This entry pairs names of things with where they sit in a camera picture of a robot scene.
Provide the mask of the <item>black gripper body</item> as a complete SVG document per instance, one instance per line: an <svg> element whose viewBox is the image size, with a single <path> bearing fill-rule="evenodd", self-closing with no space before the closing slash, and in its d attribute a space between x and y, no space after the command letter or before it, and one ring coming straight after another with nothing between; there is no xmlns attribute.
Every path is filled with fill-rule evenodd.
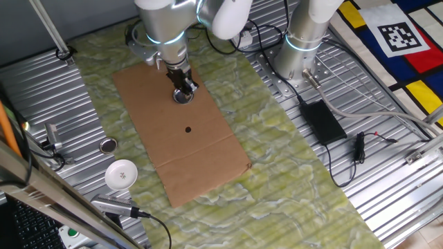
<svg viewBox="0 0 443 249"><path fill-rule="evenodd" d="M167 76L174 86L190 86L192 83L192 73L189 63L181 65L166 64Z"/></svg>

